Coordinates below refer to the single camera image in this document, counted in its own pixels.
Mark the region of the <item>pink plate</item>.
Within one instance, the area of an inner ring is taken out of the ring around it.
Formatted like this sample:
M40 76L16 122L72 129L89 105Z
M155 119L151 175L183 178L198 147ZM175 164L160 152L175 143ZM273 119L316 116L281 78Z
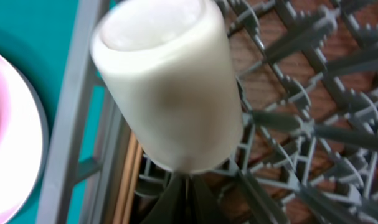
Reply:
M49 132L26 77L0 55L0 223L25 204L44 166Z

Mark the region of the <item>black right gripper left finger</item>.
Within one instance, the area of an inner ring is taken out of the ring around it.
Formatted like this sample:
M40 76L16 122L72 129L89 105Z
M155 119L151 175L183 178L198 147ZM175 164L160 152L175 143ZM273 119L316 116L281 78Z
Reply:
M186 176L174 175L141 224L181 224L186 206Z

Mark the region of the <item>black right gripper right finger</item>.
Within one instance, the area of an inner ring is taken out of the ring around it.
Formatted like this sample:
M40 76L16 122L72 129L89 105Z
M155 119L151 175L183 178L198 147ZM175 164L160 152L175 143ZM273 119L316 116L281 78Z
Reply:
M193 176L190 187L193 223L229 224L229 219L221 211L213 193L201 177Z

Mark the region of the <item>wooden chopstick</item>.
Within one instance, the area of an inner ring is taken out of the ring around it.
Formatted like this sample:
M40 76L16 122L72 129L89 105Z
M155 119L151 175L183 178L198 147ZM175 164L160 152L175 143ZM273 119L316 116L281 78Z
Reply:
M123 219L123 213L125 211L126 200L130 188L131 176L135 164L137 148L136 143L136 136L133 132L131 132L118 192L118 200L116 202L115 214L113 217L113 224L120 224Z
M129 188L126 193L126 200L125 200L125 207L123 209L121 224L129 224L131 210L133 205L133 200L135 197L135 188L136 183L138 180L140 165L141 165L141 158L142 158L143 150L141 145L139 144L136 150L135 159L133 161L133 168L131 171L130 181L129 181Z

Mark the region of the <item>white cup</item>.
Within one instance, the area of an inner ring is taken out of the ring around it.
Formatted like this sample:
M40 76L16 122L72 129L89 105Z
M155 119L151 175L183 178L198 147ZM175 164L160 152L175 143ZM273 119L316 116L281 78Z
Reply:
M93 62L147 156L200 173L243 134L224 18L214 1L122 1L98 23Z

